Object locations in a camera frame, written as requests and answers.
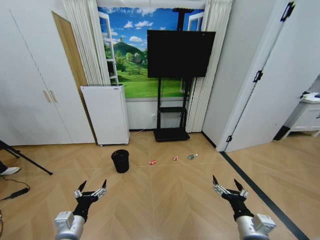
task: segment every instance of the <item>cabinet handle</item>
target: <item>cabinet handle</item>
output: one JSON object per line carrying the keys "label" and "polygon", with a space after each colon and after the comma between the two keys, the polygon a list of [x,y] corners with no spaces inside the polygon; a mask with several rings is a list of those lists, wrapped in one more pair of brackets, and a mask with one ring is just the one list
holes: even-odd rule
{"label": "cabinet handle", "polygon": [[55,96],[55,94],[54,94],[54,91],[49,90],[49,92],[50,92],[50,95],[51,95],[53,101],[54,101],[55,103],[57,103],[58,101],[57,101],[57,99],[56,99],[56,96]]}
{"label": "cabinet handle", "polygon": [[50,100],[50,97],[48,96],[47,91],[46,91],[46,90],[42,90],[42,91],[43,91],[43,93],[44,93],[44,96],[45,96],[46,100],[47,100],[49,103],[51,103],[51,100]]}

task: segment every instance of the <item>grass field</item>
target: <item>grass field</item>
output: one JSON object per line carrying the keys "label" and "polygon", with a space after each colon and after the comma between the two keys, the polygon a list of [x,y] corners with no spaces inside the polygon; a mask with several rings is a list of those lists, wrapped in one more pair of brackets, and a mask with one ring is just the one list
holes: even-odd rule
{"label": "grass field", "polygon": [[[118,80],[124,84],[126,98],[156,98],[158,96],[158,79],[148,78],[148,69],[141,64],[124,60],[125,71],[118,70]],[[164,79],[163,97],[182,97],[179,78]]]}

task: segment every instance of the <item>tv stand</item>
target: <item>tv stand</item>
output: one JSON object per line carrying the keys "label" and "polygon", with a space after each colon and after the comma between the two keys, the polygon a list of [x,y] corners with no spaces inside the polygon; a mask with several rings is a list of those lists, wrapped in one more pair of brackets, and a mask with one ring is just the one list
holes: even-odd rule
{"label": "tv stand", "polygon": [[[175,8],[174,12],[179,13],[178,23],[176,30],[182,32],[184,28],[185,13],[192,13],[193,9],[186,8]],[[155,140],[158,142],[170,142],[170,141],[182,141],[188,140],[190,136],[186,132],[186,123],[187,123],[187,109],[186,102],[188,97],[188,91],[190,84],[192,82],[191,77],[184,77],[183,85],[183,104],[180,106],[170,106],[170,107],[161,107],[161,78],[158,79],[158,105],[157,105],[157,120],[156,120],[156,129],[154,132]],[[175,128],[161,128],[161,113],[181,113],[180,116],[180,125]]]}

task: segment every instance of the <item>white curtain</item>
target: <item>white curtain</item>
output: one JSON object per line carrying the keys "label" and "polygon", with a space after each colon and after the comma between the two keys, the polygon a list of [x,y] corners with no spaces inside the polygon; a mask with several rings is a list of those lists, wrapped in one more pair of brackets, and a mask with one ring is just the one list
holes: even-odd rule
{"label": "white curtain", "polygon": [[62,0],[88,85],[110,84],[96,0]]}
{"label": "white curtain", "polygon": [[202,130],[232,3],[233,0],[209,0],[206,2],[201,30],[215,32],[215,37],[205,77],[197,77],[192,82],[186,119],[188,133],[201,132]]}

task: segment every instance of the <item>black tv cart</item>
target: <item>black tv cart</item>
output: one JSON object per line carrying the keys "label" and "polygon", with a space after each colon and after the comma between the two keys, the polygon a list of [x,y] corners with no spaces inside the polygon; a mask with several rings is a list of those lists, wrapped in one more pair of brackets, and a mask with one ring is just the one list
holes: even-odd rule
{"label": "black tv cart", "polygon": [[[158,142],[170,142],[170,141],[182,141],[188,140],[190,136],[186,132],[187,123],[187,97],[192,78],[184,77],[184,94],[182,106],[161,106],[161,78],[158,79],[158,102],[157,102],[157,117],[156,117],[156,129],[154,132],[155,140]],[[181,113],[180,125],[174,128],[161,128],[161,113]]]}

